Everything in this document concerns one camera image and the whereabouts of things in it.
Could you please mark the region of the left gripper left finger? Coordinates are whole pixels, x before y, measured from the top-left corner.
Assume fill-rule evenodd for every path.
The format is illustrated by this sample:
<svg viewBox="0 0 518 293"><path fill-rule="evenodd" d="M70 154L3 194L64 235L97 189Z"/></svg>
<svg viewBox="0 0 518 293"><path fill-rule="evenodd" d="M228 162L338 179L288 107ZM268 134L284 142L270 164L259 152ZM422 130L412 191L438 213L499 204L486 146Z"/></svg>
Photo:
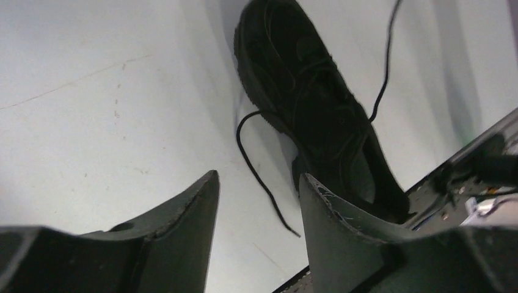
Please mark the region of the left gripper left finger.
<svg viewBox="0 0 518 293"><path fill-rule="evenodd" d="M220 194L208 171L108 231L1 228L2 292L203 292Z"/></svg>

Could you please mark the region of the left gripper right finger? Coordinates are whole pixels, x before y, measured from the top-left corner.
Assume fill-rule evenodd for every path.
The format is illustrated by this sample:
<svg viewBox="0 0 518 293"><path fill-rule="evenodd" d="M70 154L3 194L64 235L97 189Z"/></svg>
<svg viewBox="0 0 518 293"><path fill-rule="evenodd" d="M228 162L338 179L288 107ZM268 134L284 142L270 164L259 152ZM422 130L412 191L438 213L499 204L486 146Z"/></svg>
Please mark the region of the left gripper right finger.
<svg viewBox="0 0 518 293"><path fill-rule="evenodd" d="M517 228L457 226L421 234L300 178L315 292L516 292Z"/></svg>

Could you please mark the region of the black shoe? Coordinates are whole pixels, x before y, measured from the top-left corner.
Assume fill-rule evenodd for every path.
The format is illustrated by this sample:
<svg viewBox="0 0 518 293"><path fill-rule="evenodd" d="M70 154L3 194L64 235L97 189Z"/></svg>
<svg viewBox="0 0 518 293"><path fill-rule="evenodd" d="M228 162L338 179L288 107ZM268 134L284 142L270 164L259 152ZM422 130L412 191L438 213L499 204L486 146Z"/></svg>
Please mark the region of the black shoe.
<svg viewBox="0 0 518 293"><path fill-rule="evenodd" d="M241 83L258 113L297 146L293 181L311 174L340 198L388 222L410 218L362 105L296 1L250 1L235 30Z"/></svg>

